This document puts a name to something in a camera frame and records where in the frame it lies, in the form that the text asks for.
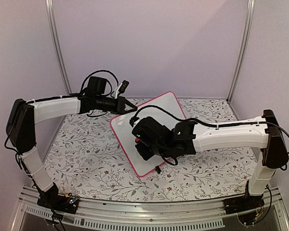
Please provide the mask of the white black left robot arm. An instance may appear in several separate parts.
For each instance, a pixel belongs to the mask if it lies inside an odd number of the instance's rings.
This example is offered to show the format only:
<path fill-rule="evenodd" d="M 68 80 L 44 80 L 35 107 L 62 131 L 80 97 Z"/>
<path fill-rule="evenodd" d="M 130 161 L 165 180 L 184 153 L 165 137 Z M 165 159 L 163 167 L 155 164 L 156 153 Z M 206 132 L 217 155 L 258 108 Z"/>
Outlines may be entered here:
<path fill-rule="evenodd" d="M 88 85 L 77 93 L 29 101 L 16 99 L 6 125 L 6 141 L 11 143 L 10 150 L 15 152 L 18 166 L 36 188 L 45 193 L 43 200 L 52 209 L 62 205 L 62 198 L 55 193 L 57 186 L 41 159 L 37 146 L 38 126 L 59 117 L 81 114 L 91 116 L 93 111 L 124 115 L 137 109 L 123 96 L 129 81 L 124 80 L 115 89 L 105 93 L 108 84 L 106 78 L 90 76 L 88 80 Z"/>

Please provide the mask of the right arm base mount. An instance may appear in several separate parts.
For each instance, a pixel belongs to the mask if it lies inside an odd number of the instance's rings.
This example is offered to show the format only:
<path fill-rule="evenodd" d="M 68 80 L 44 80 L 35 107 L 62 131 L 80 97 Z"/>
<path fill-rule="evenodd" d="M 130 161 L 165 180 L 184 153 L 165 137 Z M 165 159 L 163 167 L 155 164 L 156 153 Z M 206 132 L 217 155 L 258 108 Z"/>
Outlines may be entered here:
<path fill-rule="evenodd" d="M 251 195 L 248 190 L 242 196 L 223 200 L 223 208 L 227 215 L 256 209 L 264 205 L 263 193 Z"/>

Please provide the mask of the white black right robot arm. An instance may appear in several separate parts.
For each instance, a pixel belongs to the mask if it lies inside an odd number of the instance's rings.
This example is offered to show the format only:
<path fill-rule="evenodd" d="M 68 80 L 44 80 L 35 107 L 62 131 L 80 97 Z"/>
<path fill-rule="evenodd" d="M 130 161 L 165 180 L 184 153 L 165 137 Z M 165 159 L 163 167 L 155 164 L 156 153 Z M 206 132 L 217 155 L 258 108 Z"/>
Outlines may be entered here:
<path fill-rule="evenodd" d="M 229 123 L 206 123 L 197 118 L 179 119 L 173 129 L 157 122 L 153 117 L 140 119 L 137 114 L 129 124 L 135 137 L 135 148 L 144 160 L 158 155 L 166 163 L 178 164 L 178 157 L 211 149 L 253 147 L 261 151 L 256 169 L 246 184 L 245 195 L 239 205 L 251 209 L 258 202 L 265 187 L 278 168 L 285 166 L 289 154 L 283 135 L 271 110 L 262 116 Z"/>

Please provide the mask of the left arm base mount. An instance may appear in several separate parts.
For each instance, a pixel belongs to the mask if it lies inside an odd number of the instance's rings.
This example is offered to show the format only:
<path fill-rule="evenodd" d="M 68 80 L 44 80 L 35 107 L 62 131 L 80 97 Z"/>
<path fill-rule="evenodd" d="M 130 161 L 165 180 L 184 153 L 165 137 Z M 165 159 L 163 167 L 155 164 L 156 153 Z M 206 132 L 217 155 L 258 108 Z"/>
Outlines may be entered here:
<path fill-rule="evenodd" d="M 42 193 L 39 195 L 37 205 L 55 211 L 76 214 L 79 206 L 79 197 L 71 193 L 61 195 L 57 193 Z"/>

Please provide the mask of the pink framed whiteboard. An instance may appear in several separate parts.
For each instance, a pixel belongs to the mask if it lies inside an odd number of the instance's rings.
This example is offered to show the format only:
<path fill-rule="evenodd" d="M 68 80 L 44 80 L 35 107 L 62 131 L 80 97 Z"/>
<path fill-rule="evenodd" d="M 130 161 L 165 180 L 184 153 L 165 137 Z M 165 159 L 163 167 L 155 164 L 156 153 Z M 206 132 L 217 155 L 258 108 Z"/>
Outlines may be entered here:
<path fill-rule="evenodd" d="M 185 114 L 181 109 L 181 106 L 175 94 L 171 91 L 168 91 L 158 97 L 148 100 L 138 105 L 137 107 L 138 109 L 140 109 L 147 105 L 159 106 L 179 119 L 186 119 Z M 131 125 L 129 124 L 130 118 L 134 115 L 135 112 L 116 116 L 113 119 L 111 119 L 110 126 L 122 150 L 124 151 L 128 161 L 130 162 L 134 172 L 138 177 L 144 177 L 148 175 L 150 172 L 153 172 L 156 166 L 164 164 L 164 161 L 160 156 L 157 155 L 145 161 L 136 150 L 135 137 L 131 133 L 133 127 L 131 127 Z M 162 125 L 165 125 L 169 129 L 173 129 L 175 125 L 178 123 L 178 121 L 172 118 L 171 116 L 160 111 L 159 109 L 152 107 L 146 108 L 138 114 L 138 117 L 140 119 L 145 118 L 147 116 L 153 117 L 157 122 L 159 122 Z"/>

